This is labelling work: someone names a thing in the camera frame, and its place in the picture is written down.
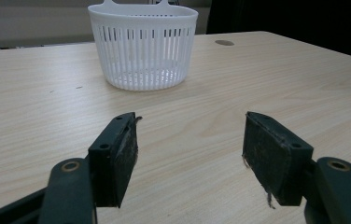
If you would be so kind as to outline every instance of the table surface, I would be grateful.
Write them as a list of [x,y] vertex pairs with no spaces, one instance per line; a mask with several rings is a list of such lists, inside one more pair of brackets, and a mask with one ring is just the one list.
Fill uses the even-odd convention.
[[265,32],[197,35],[184,82],[133,92],[105,82],[93,43],[0,50],[0,207],[130,111],[143,117],[139,159],[122,207],[98,209],[99,223],[304,223],[305,201],[269,208],[245,167],[245,114],[277,119],[314,160],[351,162],[351,56]]

